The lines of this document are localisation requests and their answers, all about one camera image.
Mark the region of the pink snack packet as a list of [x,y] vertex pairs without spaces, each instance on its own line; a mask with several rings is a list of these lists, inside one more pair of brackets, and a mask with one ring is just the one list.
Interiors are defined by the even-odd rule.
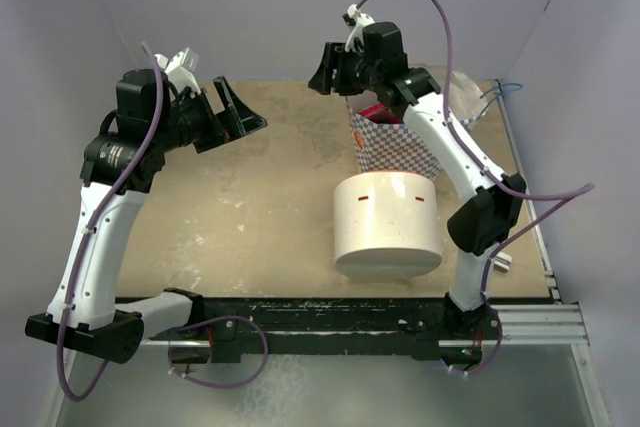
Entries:
[[383,104],[372,105],[360,112],[365,119],[376,124],[402,124],[403,121],[395,116],[393,112]]

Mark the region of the blue checkered paper bag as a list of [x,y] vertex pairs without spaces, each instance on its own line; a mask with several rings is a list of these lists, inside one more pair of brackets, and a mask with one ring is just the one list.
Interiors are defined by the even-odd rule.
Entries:
[[[507,82],[482,87],[462,71],[454,70],[450,85],[450,108],[467,131],[485,117],[490,106],[523,85]],[[429,147],[402,124],[376,124],[360,115],[364,109],[380,103],[366,91],[346,99],[355,155],[361,171],[409,171],[427,178],[436,177],[442,167]]]

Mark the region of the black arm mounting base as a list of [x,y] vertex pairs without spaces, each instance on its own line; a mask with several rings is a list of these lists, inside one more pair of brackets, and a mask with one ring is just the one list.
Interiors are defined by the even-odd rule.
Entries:
[[209,297],[200,320],[213,325],[156,335],[172,348],[192,347],[192,360],[237,362],[245,354],[406,356],[464,367],[502,336],[497,312],[470,313],[442,298]]

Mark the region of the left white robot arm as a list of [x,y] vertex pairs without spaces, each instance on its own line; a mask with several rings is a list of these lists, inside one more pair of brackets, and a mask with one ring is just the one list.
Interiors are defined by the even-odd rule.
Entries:
[[119,304],[116,289],[133,225],[167,153],[187,146],[206,152],[268,124],[225,77],[213,85],[219,113],[205,92],[151,69],[129,71],[117,82],[116,107],[83,154],[80,215],[63,278],[46,311],[27,319],[27,336],[124,364],[142,341],[166,330],[184,339],[202,334],[201,295],[168,288]]

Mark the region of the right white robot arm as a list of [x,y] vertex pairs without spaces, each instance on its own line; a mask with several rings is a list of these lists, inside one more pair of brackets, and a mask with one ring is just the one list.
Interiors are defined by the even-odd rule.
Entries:
[[447,88],[428,70],[410,66],[401,32],[392,22],[361,28],[354,47],[326,43],[308,86],[321,95],[373,92],[427,144],[462,201],[447,221],[458,254],[454,283],[444,300],[446,330],[467,338],[482,320],[495,320],[487,294],[491,254],[518,221],[524,178],[506,174],[485,155],[450,112]]

